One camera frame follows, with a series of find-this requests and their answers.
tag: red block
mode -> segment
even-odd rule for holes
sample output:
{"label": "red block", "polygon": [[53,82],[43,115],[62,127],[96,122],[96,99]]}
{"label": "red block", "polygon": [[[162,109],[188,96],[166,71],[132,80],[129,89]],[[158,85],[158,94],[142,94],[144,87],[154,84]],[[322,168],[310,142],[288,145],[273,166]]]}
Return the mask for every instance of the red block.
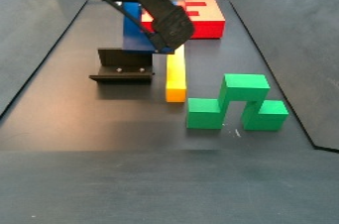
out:
{"label": "red block", "polygon": [[[177,5],[185,9],[196,28],[190,39],[218,39],[222,36],[226,21],[216,0],[185,0]],[[150,23],[152,17],[144,12],[141,24],[149,31],[152,31]]]}

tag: metal bracket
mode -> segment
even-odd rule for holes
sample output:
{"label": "metal bracket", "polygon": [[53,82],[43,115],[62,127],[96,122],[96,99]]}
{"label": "metal bracket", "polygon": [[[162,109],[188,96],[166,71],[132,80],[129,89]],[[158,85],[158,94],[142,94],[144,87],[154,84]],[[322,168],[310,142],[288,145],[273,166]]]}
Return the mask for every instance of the metal bracket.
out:
{"label": "metal bracket", "polygon": [[150,81],[152,54],[126,53],[121,49],[97,49],[101,68],[89,78],[97,82]]}

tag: yellow block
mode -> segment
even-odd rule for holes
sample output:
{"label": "yellow block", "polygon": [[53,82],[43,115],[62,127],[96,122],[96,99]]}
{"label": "yellow block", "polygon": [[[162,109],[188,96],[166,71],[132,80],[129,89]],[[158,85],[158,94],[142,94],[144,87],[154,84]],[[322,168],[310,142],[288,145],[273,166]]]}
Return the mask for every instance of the yellow block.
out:
{"label": "yellow block", "polygon": [[165,101],[185,102],[185,49],[180,46],[173,55],[166,55]]}

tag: green block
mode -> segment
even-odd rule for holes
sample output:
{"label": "green block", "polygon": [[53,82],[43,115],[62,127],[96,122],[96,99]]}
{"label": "green block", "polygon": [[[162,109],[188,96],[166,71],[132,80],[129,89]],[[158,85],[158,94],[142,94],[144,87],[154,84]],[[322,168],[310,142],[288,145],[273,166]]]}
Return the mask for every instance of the green block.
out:
{"label": "green block", "polygon": [[269,91],[264,75],[260,74],[225,74],[218,101],[261,101]]}
{"label": "green block", "polygon": [[188,98],[186,128],[221,129],[224,114],[217,99]]}
{"label": "green block", "polygon": [[277,131],[288,116],[288,111],[281,101],[262,101],[258,110],[254,102],[248,103],[241,116],[245,130]]}

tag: toy block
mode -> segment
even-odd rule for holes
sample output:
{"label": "toy block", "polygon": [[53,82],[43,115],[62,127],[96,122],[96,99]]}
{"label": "toy block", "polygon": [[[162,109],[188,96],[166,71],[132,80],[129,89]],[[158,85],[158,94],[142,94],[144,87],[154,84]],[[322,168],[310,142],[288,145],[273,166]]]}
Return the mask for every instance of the toy block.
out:
{"label": "toy block", "polygon": [[222,120],[217,99],[188,99],[186,128],[221,129]]}
{"label": "toy block", "polygon": [[185,98],[185,57],[184,46],[181,46],[173,55],[166,55],[165,100],[166,102],[185,102]]}
{"label": "toy block", "polygon": [[[220,129],[230,101],[245,101],[246,106],[241,115],[244,129],[256,131],[278,130],[288,112],[281,101],[264,100],[268,91],[269,86],[264,75],[225,74],[218,98],[216,99],[217,104],[214,99],[205,99],[206,104],[202,102],[204,99],[188,99],[190,102],[188,104],[188,128]],[[208,119],[221,121],[221,125],[212,123],[213,127],[208,124]]]}
{"label": "toy block", "polygon": [[[141,10],[137,3],[122,3],[124,10],[136,18],[140,19]],[[130,20],[122,18],[122,48],[125,52],[153,54],[154,48],[142,34],[141,30],[134,26]]]}
{"label": "toy block", "polygon": [[262,102],[268,91],[269,85],[264,75],[225,74],[218,94],[222,111],[226,112],[230,101]]}
{"label": "toy block", "polygon": [[264,100],[256,112],[256,105],[248,104],[241,116],[245,130],[277,131],[288,116],[281,101]]}
{"label": "toy block", "polygon": [[217,39],[222,36],[226,21],[216,0],[185,0],[185,11],[196,28],[190,39]]}

